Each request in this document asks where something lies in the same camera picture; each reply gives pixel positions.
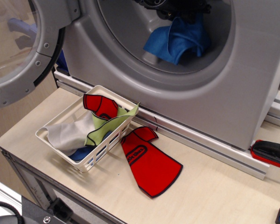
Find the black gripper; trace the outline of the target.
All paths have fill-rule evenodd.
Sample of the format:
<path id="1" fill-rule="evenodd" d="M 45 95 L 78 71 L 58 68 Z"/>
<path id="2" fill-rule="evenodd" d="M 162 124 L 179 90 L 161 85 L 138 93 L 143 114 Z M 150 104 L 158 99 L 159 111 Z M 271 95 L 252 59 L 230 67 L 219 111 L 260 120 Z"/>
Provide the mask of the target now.
<path id="1" fill-rule="evenodd" d="M 136 0 L 149 10 L 155 10 L 163 20 L 173 21 L 181 17 L 189 24 L 195 24 L 197 14 L 209 14 L 211 5 L 206 0 Z"/>

